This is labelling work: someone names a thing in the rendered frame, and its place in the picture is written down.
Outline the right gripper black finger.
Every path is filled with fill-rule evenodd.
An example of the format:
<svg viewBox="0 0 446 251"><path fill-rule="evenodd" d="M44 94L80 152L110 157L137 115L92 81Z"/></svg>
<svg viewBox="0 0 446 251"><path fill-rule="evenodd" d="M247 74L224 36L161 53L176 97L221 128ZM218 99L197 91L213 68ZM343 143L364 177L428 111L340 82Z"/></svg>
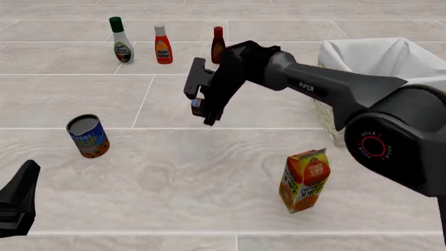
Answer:
<svg viewBox="0 0 446 251"><path fill-rule="evenodd" d="M224 112L224 108L207 104L205 105L205 112L206 115L204 117L203 123L207 126L213 126L216 121L220 121Z"/></svg>

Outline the blue alphabet soup can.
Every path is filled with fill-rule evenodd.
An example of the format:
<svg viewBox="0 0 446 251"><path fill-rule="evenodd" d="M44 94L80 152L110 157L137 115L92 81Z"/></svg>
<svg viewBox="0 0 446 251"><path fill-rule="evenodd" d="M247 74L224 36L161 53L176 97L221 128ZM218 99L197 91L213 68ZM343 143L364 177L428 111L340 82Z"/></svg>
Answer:
<svg viewBox="0 0 446 251"><path fill-rule="evenodd" d="M85 158L98 158L110 147L100 119L95 114L82 114L72 119L66 130Z"/></svg>

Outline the orange juice carton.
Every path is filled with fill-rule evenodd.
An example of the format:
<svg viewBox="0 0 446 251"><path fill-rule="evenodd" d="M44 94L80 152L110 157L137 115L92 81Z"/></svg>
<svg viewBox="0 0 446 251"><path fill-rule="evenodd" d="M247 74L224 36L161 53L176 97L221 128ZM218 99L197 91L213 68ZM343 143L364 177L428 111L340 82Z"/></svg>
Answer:
<svg viewBox="0 0 446 251"><path fill-rule="evenodd" d="M289 213L313 207L330 173L325 149L289 156L279 184L279 195Z"/></svg>

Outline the white-capped red ketchup bottle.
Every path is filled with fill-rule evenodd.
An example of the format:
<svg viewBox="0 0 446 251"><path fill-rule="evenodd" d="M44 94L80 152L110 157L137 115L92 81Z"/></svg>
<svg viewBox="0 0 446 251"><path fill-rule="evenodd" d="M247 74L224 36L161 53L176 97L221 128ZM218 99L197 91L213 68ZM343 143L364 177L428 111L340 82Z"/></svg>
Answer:
<svg viewBox="0 0 446 251"><path fill-rule="evenodd" d="M156 60L159 64L171 64L173 62L173 54L165 27L163 24L156 24L154 29Z"/></svg>

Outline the dark brown sauce bottle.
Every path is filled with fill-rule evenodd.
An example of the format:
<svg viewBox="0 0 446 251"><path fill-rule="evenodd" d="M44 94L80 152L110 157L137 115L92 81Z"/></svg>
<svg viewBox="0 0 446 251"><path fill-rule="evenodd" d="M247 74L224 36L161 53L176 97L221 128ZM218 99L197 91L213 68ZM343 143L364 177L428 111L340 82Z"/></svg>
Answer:
<svg viewBox="0 0 446 251"><path fill-rule="evenodd" d="M213 29L213 43L211 47L211 60L214 64L220 63L220 54L226 48L224 37L223 37L223 28L221 26L216 26Z"/></svg>

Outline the white cloth basket liner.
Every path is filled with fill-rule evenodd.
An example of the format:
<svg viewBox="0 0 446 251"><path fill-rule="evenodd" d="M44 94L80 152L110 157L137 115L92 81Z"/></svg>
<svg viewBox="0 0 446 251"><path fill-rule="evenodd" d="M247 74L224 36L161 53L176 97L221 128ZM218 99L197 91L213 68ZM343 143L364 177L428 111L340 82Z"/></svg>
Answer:
<svg viewBox="0 0 446 251"><path fill-rule="evenodd" d="M446 93L446 61L404 37L326 40L318 66L362 75L398 77Z"/></svg>

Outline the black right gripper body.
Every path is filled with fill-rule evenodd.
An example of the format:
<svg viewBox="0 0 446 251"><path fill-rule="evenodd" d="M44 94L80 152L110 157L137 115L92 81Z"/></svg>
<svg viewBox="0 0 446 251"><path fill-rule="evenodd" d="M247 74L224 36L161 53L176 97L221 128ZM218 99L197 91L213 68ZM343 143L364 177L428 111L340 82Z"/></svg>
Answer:
<svg viewBox="0 0 446 251"><path fill-rule="evenodd" d="M213 75L207 92L207 100L212 108L224 108L236 91L245 83L242 72L236 70L217 70Z"/></svg>

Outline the small brown chocolate pudding box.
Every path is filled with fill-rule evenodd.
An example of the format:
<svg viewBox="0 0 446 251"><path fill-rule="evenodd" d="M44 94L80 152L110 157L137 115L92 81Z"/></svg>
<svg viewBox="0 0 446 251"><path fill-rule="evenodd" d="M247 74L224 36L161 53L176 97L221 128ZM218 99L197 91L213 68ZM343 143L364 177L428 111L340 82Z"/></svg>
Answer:
<svg viewBox="0 0 446 251"><path fill-rule="evenodd" d="M191 101L191 110L194 116L206 117L206 106L203 98L195 98Z"/></svg>

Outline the pale wicker basket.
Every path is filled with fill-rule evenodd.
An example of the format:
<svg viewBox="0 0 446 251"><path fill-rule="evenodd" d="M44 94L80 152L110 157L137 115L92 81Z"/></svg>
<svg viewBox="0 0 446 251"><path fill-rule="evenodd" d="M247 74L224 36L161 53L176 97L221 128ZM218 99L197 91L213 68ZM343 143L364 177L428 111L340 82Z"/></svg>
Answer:
<svg viewBox="0 0 446 251"><path fill-rule="evenodd" d="M429 60L409 61L407 63L397 62L372 62L352 64L346 62L328 62L318 60L318 66L322 68L332 68L334 70L344 70L352 73L365 75L377 75L384 77L400 77L408 82L408 85L423 85L431 87L443 94L446 102L446 61ZM331 106L317 100L312 100L314 112L321 125L325 128L335 146L343 146L344 130L335 129L334 115Z"/></svg>

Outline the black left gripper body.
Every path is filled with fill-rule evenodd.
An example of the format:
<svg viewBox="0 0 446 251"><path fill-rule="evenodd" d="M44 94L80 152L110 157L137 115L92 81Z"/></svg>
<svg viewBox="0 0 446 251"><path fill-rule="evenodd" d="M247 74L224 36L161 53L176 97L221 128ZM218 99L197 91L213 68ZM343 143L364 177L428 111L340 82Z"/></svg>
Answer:
<svg viewBox="0 0 446 251"><path fill-rule="evenodd" d="M0 238L26 236L36 217L35 204L20 206L0 202Z"/></svg>

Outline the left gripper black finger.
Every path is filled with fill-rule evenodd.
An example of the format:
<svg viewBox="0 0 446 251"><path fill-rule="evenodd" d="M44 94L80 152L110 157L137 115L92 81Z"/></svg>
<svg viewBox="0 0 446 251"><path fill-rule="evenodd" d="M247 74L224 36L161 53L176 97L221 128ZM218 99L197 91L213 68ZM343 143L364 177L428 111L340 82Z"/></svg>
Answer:
<svg viewBox="0 0 446 251"><path fill-rule="evenodd" d="M27 160L0 190L0 208L28 209L34 205L40 166Z"/></svg>

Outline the green-capped salad dressing bottle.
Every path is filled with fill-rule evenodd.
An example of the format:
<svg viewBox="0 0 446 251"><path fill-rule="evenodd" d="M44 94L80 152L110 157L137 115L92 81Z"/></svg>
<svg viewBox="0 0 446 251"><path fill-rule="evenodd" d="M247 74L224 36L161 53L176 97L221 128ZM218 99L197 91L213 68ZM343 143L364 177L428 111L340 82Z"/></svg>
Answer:
<svg viewBox="0 0 446 251"><path fill-rule="evenodd" d="M109 23L114 35L114 54L122 64L130 64L134 61L134 48L125 34L122 19L110 17Z"/></svg>

